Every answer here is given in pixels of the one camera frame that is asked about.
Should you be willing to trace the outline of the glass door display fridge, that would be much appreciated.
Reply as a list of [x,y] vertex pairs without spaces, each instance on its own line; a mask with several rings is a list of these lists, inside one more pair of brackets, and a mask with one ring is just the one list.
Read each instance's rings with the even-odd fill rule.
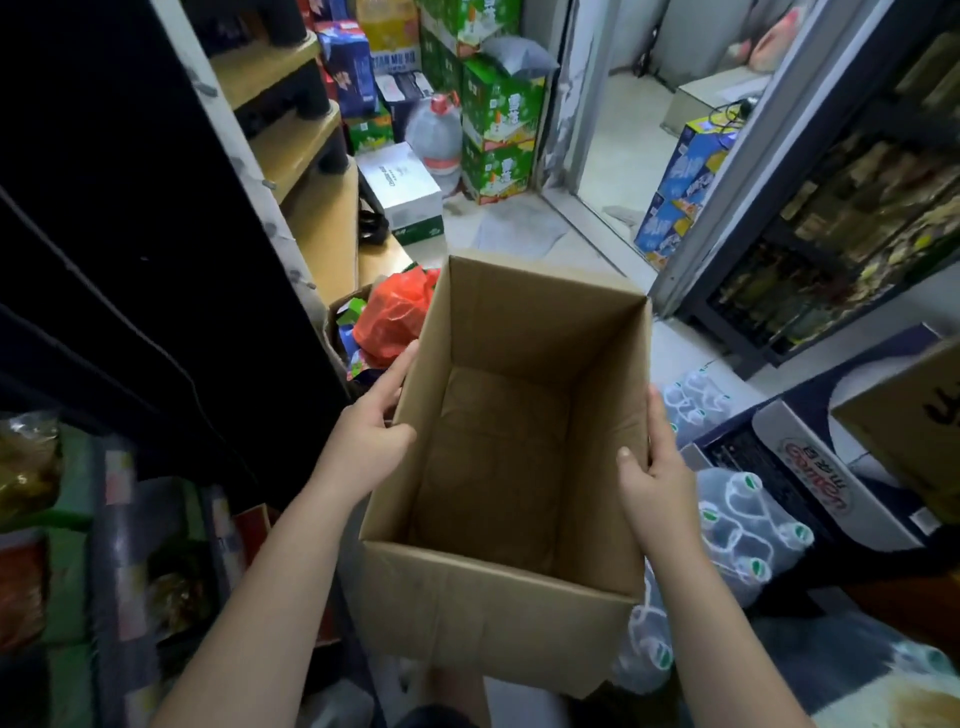
[[949,271],[960,0],[892,0],[678,305],[743,381]]

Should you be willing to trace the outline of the brown cardboard box with marking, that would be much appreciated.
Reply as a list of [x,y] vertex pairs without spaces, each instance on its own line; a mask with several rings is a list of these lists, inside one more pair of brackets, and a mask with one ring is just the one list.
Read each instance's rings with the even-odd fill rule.
[[832,415],[941,522],[960,526],[960,334]]

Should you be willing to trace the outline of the person's right forearm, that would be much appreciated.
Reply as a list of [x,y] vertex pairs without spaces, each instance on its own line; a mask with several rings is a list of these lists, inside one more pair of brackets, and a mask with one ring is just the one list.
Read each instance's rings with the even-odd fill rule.
[[697,540],[650,552],[695,728],[816,728]]

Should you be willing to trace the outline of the wooden shelf unit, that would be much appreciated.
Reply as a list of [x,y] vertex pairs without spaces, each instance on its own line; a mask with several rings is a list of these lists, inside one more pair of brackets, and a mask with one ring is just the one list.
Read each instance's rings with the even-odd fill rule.
[[150,0],[238,181],[314,325],[412,264],[365,236],[356,161],[300,0]]

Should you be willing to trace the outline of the grey plastic bag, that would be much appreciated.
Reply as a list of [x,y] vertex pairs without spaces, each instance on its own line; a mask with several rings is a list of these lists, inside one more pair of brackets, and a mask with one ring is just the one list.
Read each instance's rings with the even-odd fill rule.
[[546,48],[518,35],[488,37],[479,50],[513,79],[546,79],[560,69],[557,59]]

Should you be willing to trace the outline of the person's left forearm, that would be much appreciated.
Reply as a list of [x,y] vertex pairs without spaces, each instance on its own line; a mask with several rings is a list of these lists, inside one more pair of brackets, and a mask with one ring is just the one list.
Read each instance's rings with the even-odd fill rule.
[[150,728],[294,728],[347,521],[376,482],[313,478],[282,513]]

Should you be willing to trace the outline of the blue printed carton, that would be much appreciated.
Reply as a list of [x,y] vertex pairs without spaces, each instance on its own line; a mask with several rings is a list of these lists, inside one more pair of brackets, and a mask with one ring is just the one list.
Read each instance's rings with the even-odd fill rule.
[[321,64],[342,116],[371,115],[378,106],[378,88],[366,33],[352,20],[321,21],[316,28]]

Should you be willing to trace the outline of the white and green carton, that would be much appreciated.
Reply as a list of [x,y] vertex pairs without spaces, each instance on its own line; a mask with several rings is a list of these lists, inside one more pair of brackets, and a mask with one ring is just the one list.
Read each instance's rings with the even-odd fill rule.
[[407,142],[361,153],[355,161],[370,205],[401,246],[445,233],[442,190]]

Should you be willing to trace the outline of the small brown box of goods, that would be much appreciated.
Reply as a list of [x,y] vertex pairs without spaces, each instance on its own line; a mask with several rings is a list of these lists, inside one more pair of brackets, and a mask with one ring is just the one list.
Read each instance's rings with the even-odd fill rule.
[[381,275],[373,283],[340,297],[327,306],[323,333],[326,342],[335,352],[334,364],[343,374],[346,389],[354,400],[365,394],[386,371],[371,364],[369,357],[354,338],[354,327],[366,309],[371,294],[386,280],[387,277]]

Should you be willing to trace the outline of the person's left hand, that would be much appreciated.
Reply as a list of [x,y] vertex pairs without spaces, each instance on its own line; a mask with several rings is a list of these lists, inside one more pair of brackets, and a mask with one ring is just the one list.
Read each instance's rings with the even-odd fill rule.
[[401,465],[381,463],[376,429],[390,427],[387,416],[400,401],[420,344],[418,339],[411,342],[365,394],[342,410],[310,479],[330,500],[354,506]]

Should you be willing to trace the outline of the large clear water jug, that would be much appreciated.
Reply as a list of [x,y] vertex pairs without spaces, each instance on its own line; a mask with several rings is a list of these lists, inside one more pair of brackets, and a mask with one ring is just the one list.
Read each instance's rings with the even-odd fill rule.
[[435,93],[418,102],[406,122],[404,140],[437,183],[442,197],[454,195],[462,180],[464,144],[457,94]]

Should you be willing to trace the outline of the person's leg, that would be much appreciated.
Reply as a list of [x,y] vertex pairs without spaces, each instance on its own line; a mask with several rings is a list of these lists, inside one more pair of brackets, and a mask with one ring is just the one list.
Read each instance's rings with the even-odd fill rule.
[[411,661],[400,675],[410,708],[392,728],[494,728],[480,672]]

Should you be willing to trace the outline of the blue milk carton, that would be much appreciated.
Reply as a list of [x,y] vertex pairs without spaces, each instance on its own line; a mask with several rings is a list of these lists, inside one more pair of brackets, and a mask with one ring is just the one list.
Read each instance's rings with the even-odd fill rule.
[[693,222],[676,200],[667,200],[655,192],[632,245],[654,269],[662,271]]
[[744,125],[738,104],[687,122],[656,189],[658,195],[695,220]]

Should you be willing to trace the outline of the red plastic bag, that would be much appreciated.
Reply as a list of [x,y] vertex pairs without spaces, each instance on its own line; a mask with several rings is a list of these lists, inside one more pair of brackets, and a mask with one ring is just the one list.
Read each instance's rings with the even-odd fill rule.
[[368,295],[352,333],[370,368],[389,368],[419,339],[440,273],[417,265],[386,277]]

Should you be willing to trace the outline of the shrink-wrapped water bottle pack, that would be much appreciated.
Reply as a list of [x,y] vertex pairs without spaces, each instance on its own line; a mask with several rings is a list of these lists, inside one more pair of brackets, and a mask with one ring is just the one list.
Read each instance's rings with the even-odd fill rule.
[[611,667],[611,682],[637,696],[651,695],[669,681],[675,655],[665,604],[649,560],[644,597],[630,612],[627,631]]
[[790,515],[749,471],[697,471],[702,541],[742,608],[774,577],[794,568],[814,545],[814,532]]
[[734,416],[733,399],[712,379],[708,367],[690,370],[667,383],[661,395],[678,449]]

